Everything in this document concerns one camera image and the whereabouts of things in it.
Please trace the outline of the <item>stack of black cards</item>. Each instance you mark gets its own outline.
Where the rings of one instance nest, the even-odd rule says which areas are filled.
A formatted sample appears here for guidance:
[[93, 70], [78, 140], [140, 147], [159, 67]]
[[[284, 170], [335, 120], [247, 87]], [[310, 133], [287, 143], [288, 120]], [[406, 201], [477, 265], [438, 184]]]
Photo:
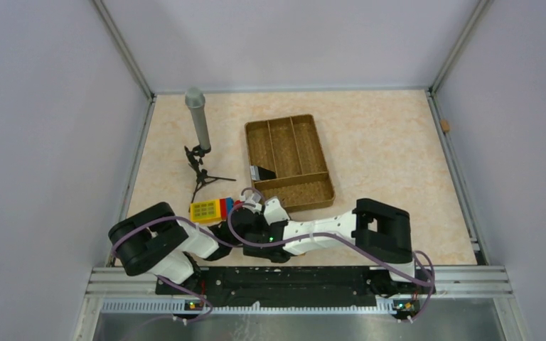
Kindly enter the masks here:
[[277, 174], [273, 170], [263, 168], [261, 166], [250, 166], [250, 177], [254, 182], [264, 180], [274, 180], [277, 178]]

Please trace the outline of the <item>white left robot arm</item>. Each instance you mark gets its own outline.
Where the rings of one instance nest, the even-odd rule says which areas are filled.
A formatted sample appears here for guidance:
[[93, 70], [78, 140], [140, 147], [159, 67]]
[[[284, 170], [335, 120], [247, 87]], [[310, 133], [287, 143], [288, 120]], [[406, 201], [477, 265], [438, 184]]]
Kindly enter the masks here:
[[116, 223], [108, 238], [126, 275], [160, 276], [186, 294], [194, 292], [202, 280], [196, 256], [215, 261], [241, 245], [227, 223], [201, 227], [176, 215], [166, 202]]

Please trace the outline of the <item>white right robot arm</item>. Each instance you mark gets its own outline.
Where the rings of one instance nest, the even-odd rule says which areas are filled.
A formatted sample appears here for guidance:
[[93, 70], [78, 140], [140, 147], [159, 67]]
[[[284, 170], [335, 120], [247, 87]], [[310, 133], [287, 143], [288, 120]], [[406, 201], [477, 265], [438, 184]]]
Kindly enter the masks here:
[[233, 237], [247, 256], [285, 263], [293, 256], [346, 246], [389, 271], [390, 287], [406, 293], [417, 279], [412, 250], [410, 214], [370, 198], [355, 208], [319, 220], [292, 220], [277, 198], [259, 206], [236, 205], [227, 219]]

